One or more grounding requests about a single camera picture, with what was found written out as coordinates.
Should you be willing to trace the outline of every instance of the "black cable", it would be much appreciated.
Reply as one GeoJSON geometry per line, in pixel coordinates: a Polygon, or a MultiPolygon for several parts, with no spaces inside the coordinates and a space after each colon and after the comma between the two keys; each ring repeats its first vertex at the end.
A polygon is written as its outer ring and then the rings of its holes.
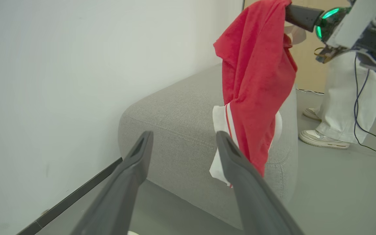
{"type": "Polygon", "coordinates": [[[323,94],[324,95],[323,92],[315,92],[315,91],[311,91],[311,90],[304,90],[304,89],[298,89],[298,88],[297,88],[297,90],[302,91],[302,92],[310,91],[310,92],[314,92],[314,93],[318,93],[318,94],[323,94]]]}
{"type": "Polygon", "coordinates": [[[361,93],[362,93],[362,91],[363,91],[365,85],[367,84],[367,80],[368,80],[368,76],[369,76],[370,70],[368,70],[368,72],[367,72],[367,77],[365,78],[365,82],[364,82],[364,84],[363,84],[362,87],[361,87],[361,91],[359,91],[359,86],[358,86],[358,76],[357,76],[357,74],[356,74],[356,58],[357,58],[357,57],[355,56],[354,67],[355,67],[355,80],[356,80],[356,100],[355,100],[355,105],[353,106],[353,114],[354,114],[354,117],[355,117],[355,125],[353,126],[353,134],[354,134],[354,136],[355,136],[355,138],[356,138],[356,140],[358,141],[358,144],[359,144],[360,146],[367,147],[367,148],[369,148],[369,149],[371,149],[371,150],[373,150],[373,151],[376,152],[375,149],[372,149],[372,148],[370,148],[370,147],[368,147],[368,146],[366,146],[366,145],[361,144],[361,143],[359,142],[359,140],[358,140],[358,137],[356,136],[356,125],[358,125],[359,129],[361,129],[362,131],[364,131],[364,132],[366,132],[366,133],[368,133],[368,134],[373,135],[373,136],[376,137],[376,135],[372,134],[371,132],[364,130],[364,129],[359,125],[359,122],[358,122],[359,97],[360,97],[360,95],[361,95],[361,93]]]}

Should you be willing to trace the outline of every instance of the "white cloth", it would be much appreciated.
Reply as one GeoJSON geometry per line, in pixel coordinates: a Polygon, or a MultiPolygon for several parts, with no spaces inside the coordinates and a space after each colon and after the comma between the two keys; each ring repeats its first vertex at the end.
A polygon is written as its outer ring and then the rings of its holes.
{"type": "Polygon", "coordinates": [[[284,33],[290,37],[292,45],[302,43],[307,38],[306,31],[304,29],[286,21],[284,24],[284,33]]]}
{"type": "MultiPolygon", "coordinates": [[[[356,100],[354,69],[355,53],[349,52],[328,63],[329,71],[325,85],[325,95],[321,106],[316,109],[322,119],[317,131],[325,136],[349,143],[358,143],[353,127],[355,118],[353,107],[356,100]]],[[[368,70],[356,60],[358,88],[361,90],[368,70]]],[[[370,71],[367,84],[359,97],[359,125],[369,131],[376,117],[376,72],[370,71]]],[[[356,136],[362,143],[367,133],[356,126],[356,136]]]]}

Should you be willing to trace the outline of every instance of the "green light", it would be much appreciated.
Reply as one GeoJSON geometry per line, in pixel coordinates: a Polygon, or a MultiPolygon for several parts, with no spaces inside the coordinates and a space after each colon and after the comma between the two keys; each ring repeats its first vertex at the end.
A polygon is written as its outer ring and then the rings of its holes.
{"type": "Polygon", "coordinates": [[[329,16],[331,16],[331,15],[337,13],[338,11],[339,11],[338,8],[333,9],[333,10],[331,10],[331,11],[328,11],[328,12],[326,12],[326,13],[324,14],[324,16],[322,17],[322,19],[328,18],[329,16]]]}
{"type": "Polygon", "coordinates": [[[321,39],[321,28],[320,28],[320,26],[316,27],[316,34],[321,39]]]}

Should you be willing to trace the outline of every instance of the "white sneaker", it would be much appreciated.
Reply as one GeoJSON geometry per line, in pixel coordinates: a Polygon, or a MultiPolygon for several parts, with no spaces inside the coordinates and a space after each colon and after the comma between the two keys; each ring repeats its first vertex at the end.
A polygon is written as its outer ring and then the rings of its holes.
{"type": "Polygon", "coordinates": [[[309,117],[311,119],[321,121],[321,119],[316,115],[316,112],[314,110],[315,110],[314,108],[306,108],[303,111],[303,114],[304,116],[309,117]]]}
{"type": "Polygon", "coordinates": [[[347,149],[351,144],[339,140],[332,139],[323,135],[316,130],[306,130],[300,132],[298,137],[305,143],[317,147],[333,148],[333,149],[347,149]]]}

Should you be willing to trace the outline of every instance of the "gray fabric upholstery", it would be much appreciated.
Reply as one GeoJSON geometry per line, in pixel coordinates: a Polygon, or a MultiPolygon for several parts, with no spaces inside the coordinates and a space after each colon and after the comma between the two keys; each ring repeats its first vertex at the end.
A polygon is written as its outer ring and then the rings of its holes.
{"type": "MultiPolygon", "coordinates": [[[[130,106],[120,120],[119,147],[125,156],[143,131],[154,131],[148,180],[241,228],[233,189],[209,174],[216,151],[212,120],[215,105],[223,105],[221,64],[130,106]]],[[[297,174],[295,92],[280,112],[282,135],[270,150],[265,179],[286,200],[291,197],[297,174]]]]}

